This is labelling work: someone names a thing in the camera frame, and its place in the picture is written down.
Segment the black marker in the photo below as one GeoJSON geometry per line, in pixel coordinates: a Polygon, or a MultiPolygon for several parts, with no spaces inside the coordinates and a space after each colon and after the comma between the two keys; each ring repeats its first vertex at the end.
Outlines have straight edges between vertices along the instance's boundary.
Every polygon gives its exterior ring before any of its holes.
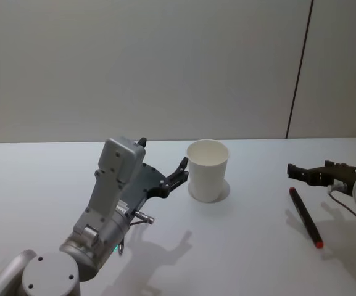
{"type": "Polygon", "coordinates": [[[290,188],[290,197],[296,206],[297,212],[299,212],[302,222],[308,231],[309,236],[313,240],[315,247],[318,249],[323,248],[323,240],[320,237],[319,231],[313,222],[311,216],[309,215],[307,208],[305,207],[300,195],[295,188],[290,188]]]}

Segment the marker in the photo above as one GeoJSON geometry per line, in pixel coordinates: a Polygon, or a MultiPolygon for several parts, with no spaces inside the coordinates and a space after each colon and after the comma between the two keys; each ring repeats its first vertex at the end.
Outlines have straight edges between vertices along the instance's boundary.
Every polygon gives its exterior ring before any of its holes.
{"type": "Polygon", "coordinates": [[[302,201],[300,195],[298,194],[295,188],[290,188],[289,193],[309,236],[311,237],[313,243],[315,244],[315,247],[318,249],[322,249],[323,240],[321,239],[319,231],[315,223],[313,222],[311,216],[309,215],[308,210],[305,207],[304,202],[302,201]]]}

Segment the gray wall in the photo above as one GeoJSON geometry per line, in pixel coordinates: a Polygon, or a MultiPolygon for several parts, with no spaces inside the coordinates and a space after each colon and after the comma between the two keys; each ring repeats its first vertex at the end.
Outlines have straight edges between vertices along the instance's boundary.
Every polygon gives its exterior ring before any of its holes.
{"type": "MultiPolygon", "coordinates": [[[[354,3],[315,0],[293,137],[356,136],[354,3]]],[[[0,142],[284,138],[309,7],[0,0],[0,142]]]]}

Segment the white paper cup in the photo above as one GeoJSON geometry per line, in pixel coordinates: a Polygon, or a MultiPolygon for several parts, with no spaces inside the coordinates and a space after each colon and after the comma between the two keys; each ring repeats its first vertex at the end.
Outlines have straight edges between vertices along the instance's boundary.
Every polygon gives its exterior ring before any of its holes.
{"type": "Polygon", "coordinates": [[[199,140],[187,149],[190,194],[200,202],[213,202],[222,190],[230,153],[216,140],[199,140]]]}

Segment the white tabletop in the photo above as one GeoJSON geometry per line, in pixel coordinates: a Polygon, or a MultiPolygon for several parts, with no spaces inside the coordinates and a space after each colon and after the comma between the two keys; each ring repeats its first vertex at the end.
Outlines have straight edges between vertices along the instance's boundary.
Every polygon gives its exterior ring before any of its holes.
{"type": "MultiPolygon", "coordinates": [[[[191,141],[149,142],[145,162],[165,175],[191,141]]],[[[82,295],[356,296],[356,219],[326,194],[288,179],[288,163],[356,166],[356,139],[223,141],[230,196],[190,198],[187,183],[143,211],[122,257],[112,255],[82,295]],[[305,233],[288,189],[296,187],[325,242],[305,233]]],[[[58,250],[88,203],[103,143],[0,144],[0,266],[16,253],[58,250]]],[[[336,194],[354,206],[353,200],[336,194]]]]}

